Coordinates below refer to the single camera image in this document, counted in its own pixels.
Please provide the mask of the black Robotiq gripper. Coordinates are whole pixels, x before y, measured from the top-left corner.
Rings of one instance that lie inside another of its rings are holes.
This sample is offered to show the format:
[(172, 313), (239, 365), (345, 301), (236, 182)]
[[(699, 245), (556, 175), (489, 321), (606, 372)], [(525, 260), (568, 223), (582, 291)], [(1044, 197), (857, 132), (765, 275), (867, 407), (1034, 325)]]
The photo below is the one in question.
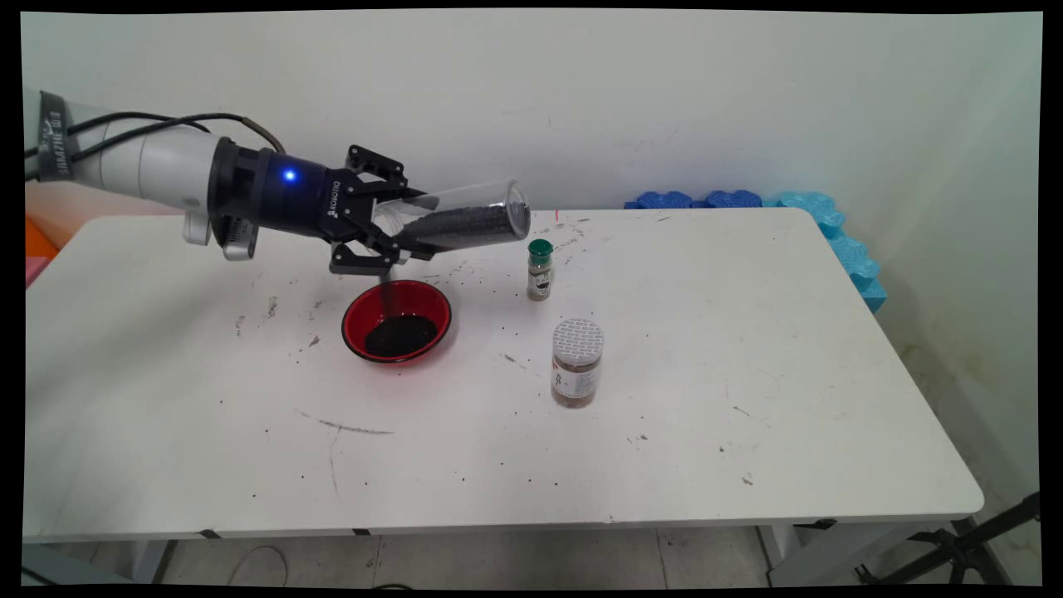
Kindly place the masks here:
[(440, 204), (409, 187), (402, 163), (361, 146), (349, 148), (344, 168), (330, 168), (221, 139), (208, 181), (210, 229), (218, 243), (226, 243), (240, 223), (322, 239), (330, 243), (334, 275), (384, 277), (396, 264), (433, 260), (436, 250), (425, 243), (389, 235), (375, 224), (354, 226), (343, 213), (345, 194), (419, 208)]

